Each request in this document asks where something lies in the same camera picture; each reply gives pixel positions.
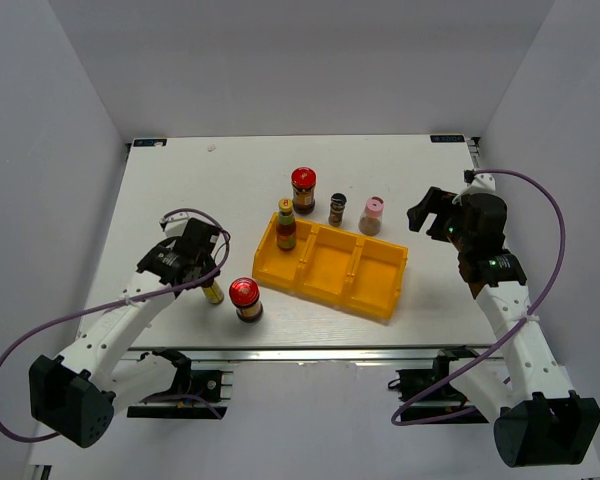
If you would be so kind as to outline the small yellow-label oil bottle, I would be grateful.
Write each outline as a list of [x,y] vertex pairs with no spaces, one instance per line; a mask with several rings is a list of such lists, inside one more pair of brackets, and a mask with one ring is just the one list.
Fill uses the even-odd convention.
[[224,292],[215,279],[210,279],[201,285],[206,300],[212,305],[219,305],[224,300]]

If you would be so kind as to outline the yellow-cap green-label sauce bottle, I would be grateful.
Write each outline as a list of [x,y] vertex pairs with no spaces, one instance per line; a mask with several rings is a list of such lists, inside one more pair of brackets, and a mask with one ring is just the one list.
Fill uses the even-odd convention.
[[296,219],[293,202],[289,198],[283,198],[278,203],[276,243],[284,251],[293,250],[296,246]]

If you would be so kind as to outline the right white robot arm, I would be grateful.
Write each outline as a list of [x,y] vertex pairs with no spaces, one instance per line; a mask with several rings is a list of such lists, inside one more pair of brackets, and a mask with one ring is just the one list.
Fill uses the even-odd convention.
[[579,396],[558,366],[531,312],[527,278],[505,247],[507,205],[491,193],[461,195],[438,187],[407,212],[409,228],[451,243],[459,272],[493,330],[509,379],[502,381],[480,358],[454,353],[433,371],[441,397],[460,392],[493,426],[496,449],[512,467],[577,465],[600,424],[593,398]]

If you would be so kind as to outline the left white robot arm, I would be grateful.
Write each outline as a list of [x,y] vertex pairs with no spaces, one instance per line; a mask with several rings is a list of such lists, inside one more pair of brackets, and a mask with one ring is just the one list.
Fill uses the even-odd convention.
[[81,448],[96,443],[115,415],[145,400],[184,399],[192,388],[191,361],[160,347],[132,366],[117,367],[151,322],[182,292],[212,284],[220,273],[213,252],[228,232],[202,213],[165,215],[165,233],[138,262],[118,306],[108,307],[77,340],[29,369],[33,417]]

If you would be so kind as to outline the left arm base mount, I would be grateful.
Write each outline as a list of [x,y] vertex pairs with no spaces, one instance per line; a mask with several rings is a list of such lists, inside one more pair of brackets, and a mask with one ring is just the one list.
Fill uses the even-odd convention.
[[152,355],[168,360],[175,368],[171,386],[151,396],[150,401],[132,405],[126,416],[134,419],[221,420],[227,412],[225,403],[231,398],[229,371],[200,370],[183,353],[160,348]]

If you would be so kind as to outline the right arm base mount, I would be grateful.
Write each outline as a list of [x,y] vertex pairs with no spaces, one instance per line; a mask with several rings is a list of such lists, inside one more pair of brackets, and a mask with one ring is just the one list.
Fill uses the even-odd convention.
[[[390,381],[387,387],[390,391],[398,393],[399,400],[406,403],[448,376],[450,364],[477,357],[478,353],[466,346],[442,349],[433,359],[431,367],[397,370],[398,377]],[[468,398],[450,384],[445,384],[417,400],[400,413],[396,421],[410,425],[487,423],[484,416],[474,406],[469,405]]]

